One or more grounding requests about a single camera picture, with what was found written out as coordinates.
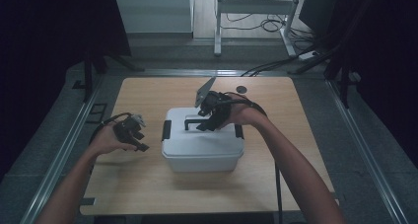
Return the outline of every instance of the white storage container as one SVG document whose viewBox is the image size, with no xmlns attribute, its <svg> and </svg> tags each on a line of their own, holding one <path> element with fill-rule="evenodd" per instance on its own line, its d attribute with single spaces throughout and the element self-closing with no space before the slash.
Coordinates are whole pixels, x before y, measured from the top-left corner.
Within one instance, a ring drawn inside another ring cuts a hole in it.
<svg viewBox="0 0 418 224">
<path fill-rule="evenodd" d="M 196 108 L 174 108 L 163 130 L 163 156 L 175 172 L 232 171 L 244 153 L 243 130 L 229 124 L 221 130 L 200 131 Z"/>
</svg>

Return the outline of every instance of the aluminum rail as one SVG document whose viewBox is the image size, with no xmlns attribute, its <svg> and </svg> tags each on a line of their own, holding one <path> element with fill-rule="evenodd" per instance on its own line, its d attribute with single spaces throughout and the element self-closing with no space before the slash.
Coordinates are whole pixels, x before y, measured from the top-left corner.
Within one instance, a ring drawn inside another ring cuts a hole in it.
<svg viewBox="0 0 418 224">
<path fill-rule="evenodd" d="M 325 81 L 326 85 L 329 87 L 332 92 L 332 96 L 337 104 L 341 115 L 347 124 L 347 127 L 350 131 L 351 136 L 353 137 L 357 148 L 359 149 L 360 156 L 362 157 L 369 173 L 375 182 L 375 185 L 382 196 L 384 205 L 386 206 L 393 223 L 396 224 L 407 224 L 409 223 L 405 214 L 403 213 L 402 207 L 400 206 L 396 195 L 390 187 L 384 173 L 373 156 L 372 151 L 369 148 L 369 145 L 366 139 L 363 137 L 362 132 L 360 131 L 359 126 L 356 123 L 353 115 L 350 113 L 350 110 L 346 109 L 338 97 L 338 90 L 336 89 L 335 84 Z"/>
<path fill-rule="evenodd" d="M 52 194 L 52 191 L 59 179 L 62 169 L 64 168 L 64 165 L 67 162 L 68 156 L 70 155 L 71 150 L 74 147 L 74 143 L 76 142 L 77 137 L 80 134 L 80 131 L 83 127 L 83 124 L 86 121 L 87 116 L 89 115 L 90 109 L 92 108 L 92 105 L 99 93 L 100 87 L 103 82 L 103 77 L 104 76 L 99 75 L 98 82 L 94 87 L 92 95 L 90 96 L 87 102 L 83 103 L 76 117 L 76 120 L 74 121 L 70 131 L 67 134 L 67 137 L 65 138 L 63 144 L 61 145 L 61 148 L 55 155 L 55 158 L 49 166 L 45 177 L 40 183 L 33 200 L 31 201 L 27 211 L 25 212 L 21 220 L 21 224 L 34 223 L 43 206 L 46 204 L 50 195 Z"/>
</svg>

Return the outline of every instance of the black curtain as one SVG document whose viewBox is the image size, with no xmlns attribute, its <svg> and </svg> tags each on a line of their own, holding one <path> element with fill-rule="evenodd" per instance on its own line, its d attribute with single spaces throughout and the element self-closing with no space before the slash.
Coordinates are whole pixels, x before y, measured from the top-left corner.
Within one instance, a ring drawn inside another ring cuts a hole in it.
<svg viewBox="0 0 418 224">
<path fill-rule="evenodd" d="M 374 0 L 350 41 L 358 92 L 418 167 L 418 2 Z"/>
<path fill-rule="evenodd" d="M 87 51 L 130 49 L 116 0 L 0 0 L 0 38 L 2 178 L 59 95 L 66 70 Z"/>
</svg>

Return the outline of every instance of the hand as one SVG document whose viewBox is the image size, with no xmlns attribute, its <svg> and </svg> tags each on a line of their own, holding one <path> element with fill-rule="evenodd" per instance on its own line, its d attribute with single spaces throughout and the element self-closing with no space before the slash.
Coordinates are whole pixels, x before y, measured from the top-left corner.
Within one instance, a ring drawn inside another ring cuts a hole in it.
<svg viewBox="0 0 418 224">
<path fill-rule="evenodd" d="M 121 143 L 117 140 L 113 132 L 115 123 L 109 123 L 104 126 L 93 139 L 89 149 L 94 152 L 96 156 L 110 153 L 116 149 L 136 150 L 136 146 L 128 143 Z"/>
<path fill-rule="evenodd" d="M 243 98 L 246 99 L 246 96 L 243 95 L 229 94 L 228 96 L 230 96 L 233 100 L 242 100 Z M 219 129 L 230 123 L 239 125 L 254 124 L 259 116 L 264 116 L 264 114 L 259 112 L 257 109 L 251 108 L 246 104 L 233 104 L 230 117 L 228 117 L 228 119 L 225 120 L 221 126 L 219 126 Z"/>
</svg>

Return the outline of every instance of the power strip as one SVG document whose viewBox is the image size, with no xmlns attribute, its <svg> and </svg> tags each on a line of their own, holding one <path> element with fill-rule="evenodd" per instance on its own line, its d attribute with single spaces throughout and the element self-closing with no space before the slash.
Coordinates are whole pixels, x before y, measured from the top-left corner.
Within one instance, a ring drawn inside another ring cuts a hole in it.
<svg viewBox="0 0 418 224">
<path fill-rule="evenodd" d="M 318 53 L 313 50 L 313 51 L 310 51 L 308 53 L 304 53 L 304 54 L 299 55 L 299 59 L 301 61 L 307 61 L 307 60 L 310 60 L 310 59 L 314 58 L 317 55 L 318 55 Z"/>
</svg>

